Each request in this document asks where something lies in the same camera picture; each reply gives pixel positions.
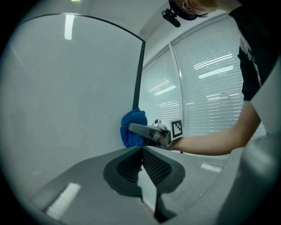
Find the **window blind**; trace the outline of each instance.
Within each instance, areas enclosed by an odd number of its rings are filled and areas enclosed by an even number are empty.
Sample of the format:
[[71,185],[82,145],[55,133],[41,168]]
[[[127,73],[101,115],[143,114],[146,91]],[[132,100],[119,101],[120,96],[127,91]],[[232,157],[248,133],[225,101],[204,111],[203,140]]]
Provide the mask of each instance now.
[[139,107],[144,110],[148,124],[155,119],[180,117],[179,79],[169,48],[144,68],[140,84]]
[[[243,78],[237,57],[240,35],[225,18],[175,42],[183,93],[184,136],[213,134],[237,121]],[[265,135],[261,124],[253,138]]]

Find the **sleeve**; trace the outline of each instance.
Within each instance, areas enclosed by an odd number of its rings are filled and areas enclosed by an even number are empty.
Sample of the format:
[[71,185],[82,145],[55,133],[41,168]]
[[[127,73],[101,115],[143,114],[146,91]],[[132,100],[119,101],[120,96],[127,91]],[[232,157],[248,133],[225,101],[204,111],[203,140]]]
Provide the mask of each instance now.
[[241,47],[239,47],[238,58],[240,59],[240,69],[244,80],[242,88],[244,101],[251,101],[260,88],[258,74],[253,62],[248,59]]

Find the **ceiling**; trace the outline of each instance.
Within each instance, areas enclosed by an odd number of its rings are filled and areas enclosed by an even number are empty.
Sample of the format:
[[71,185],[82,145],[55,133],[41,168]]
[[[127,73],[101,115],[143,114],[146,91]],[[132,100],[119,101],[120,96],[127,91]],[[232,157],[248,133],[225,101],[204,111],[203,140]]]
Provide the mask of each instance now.
[[164,22],[161,12],[168,5],[168,0],[94,0],[91,1],[90,13],[147,40]]
[[53,13],[77,13],[113,22],[147,40],[164,22],[168,0],[41,0],[24,18]]

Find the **mesh panel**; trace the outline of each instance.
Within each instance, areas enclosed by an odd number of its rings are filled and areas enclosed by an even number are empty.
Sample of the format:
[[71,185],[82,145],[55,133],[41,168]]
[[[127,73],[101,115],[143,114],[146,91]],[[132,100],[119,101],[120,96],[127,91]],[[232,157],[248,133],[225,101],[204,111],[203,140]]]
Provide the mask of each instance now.
[[171,166],[146,150],[143,152],[143,165],[154,185],[163,181],[172,172]]
[[127,181],[137,183],[138,173],[141,171],[142,165],[142,153],[141,150],[130,155],[117,166],[118,173],[124,177]]

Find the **white wall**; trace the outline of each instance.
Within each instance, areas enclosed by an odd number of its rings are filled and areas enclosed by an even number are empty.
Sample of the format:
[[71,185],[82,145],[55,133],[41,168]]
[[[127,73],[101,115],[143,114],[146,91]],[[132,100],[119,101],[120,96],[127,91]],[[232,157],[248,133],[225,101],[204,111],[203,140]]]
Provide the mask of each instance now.
[[203,23],[211,18],[218,15],[224,14],[222,10],[217,10],[215,12],[209,13],[206,18],[197,18],[193,21],[186,21],[181,18],[178,20],[181,23],[179,28],[173,26],[171,23],[165,20],[160,27],[154,31],[150,38],[146,41],[145,54],[144,54],[144,65],[157,53],[159,53],[164,47],[166,47],[169,42],[176,39],[178,36],[187,32],[191,28]]
[[0,63],[1,165],[28,199],[75,163],[125,148],[142,41],[80,16],[67,40],[65,20],[20,25]]
[[167,0],[42,0],[24,20],[52,13],[77,13],[105,19],[138,34],[145,25],[148,31],[155,26],[155,22],[147,24],[155,12],[159,14],[158,23],[162,22],[158,10],[165,3]]

